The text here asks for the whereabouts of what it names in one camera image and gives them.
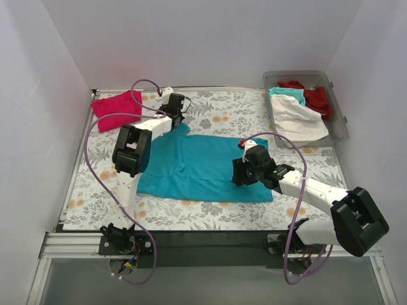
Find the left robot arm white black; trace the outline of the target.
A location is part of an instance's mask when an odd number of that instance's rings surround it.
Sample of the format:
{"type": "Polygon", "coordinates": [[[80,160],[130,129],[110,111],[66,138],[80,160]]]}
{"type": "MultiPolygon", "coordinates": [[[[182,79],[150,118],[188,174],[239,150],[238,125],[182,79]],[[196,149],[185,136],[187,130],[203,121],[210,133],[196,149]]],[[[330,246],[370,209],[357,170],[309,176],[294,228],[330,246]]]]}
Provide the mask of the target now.
{"type": "Polygon", "coordinates": [[[149,164],[152,142],[177,128],[184,119],[183,107],[187,98],[172,91],[162,97],[163,104],[152,118],[120,128],[114,147],[115,197],[119,204],[109,225],[102,226],[100,231],[121,254],[129,254],[135,248],[135,224],[130,216],[134,212],[139,181],[149,164]]]}

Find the teal blue t shirt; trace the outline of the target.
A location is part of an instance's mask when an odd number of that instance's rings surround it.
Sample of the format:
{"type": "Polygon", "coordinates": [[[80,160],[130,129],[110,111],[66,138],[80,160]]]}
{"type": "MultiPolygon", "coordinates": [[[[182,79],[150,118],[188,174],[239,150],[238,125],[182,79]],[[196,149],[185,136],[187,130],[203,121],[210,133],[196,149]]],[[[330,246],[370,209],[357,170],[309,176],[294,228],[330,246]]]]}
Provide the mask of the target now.
{"type": "Polygon", "coordinates": [[[235,137],[192,135],[181,123],[151,143],[146,171],[137,193],[160,198],[216,202],[262,203],[272,201],[271,190],[261,183],[236,186],[234,159],[242,157],[235,137]]]}

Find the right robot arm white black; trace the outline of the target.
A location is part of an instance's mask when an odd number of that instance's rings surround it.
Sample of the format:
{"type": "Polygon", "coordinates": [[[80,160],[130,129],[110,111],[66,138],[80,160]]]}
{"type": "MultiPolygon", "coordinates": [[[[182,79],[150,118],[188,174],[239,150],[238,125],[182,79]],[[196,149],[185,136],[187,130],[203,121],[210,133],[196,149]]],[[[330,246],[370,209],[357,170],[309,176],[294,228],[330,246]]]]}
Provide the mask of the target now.
{"type": "Polygon", "coordinates": [[[300,219],[289,226],[289,250],[305,251],[313,245],[341,246],[361,257],[389,232],[389,225],[367,190],[329,186],[305,178],[294,167],[275,163],[265,148],[253,140],[238,147],[243,156],[232,161],[233,183],[248,186],[257,182],[267,189],[290,196],[324,212],[329,220],[300,219]]]}

